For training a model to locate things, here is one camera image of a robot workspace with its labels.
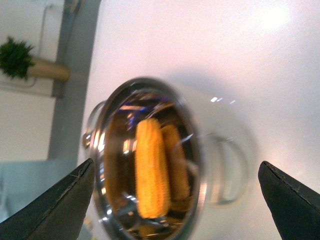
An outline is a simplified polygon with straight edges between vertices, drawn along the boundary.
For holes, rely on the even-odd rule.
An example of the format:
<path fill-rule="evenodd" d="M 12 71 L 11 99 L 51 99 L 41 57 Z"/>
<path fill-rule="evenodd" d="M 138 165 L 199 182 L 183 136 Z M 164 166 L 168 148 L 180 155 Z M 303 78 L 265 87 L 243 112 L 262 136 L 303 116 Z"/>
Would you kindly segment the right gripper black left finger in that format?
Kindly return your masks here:
<path fill-rule="evenodd" d="M 2 240 L 76 240 L 94 187 L 87 159 L 26 207 L 0 224 Z"/>

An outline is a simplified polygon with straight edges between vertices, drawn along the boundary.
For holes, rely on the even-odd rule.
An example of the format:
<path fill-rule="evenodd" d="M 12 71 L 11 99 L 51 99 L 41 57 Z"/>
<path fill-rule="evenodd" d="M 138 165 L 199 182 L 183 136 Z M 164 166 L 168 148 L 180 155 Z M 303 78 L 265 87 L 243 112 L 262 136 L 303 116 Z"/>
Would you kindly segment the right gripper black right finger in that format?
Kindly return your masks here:
<path fill-rule="evenodd" d="M 258 170 L 264 200 L 283 240 L 320 238 L 320 194 L 267 161 Z"/>

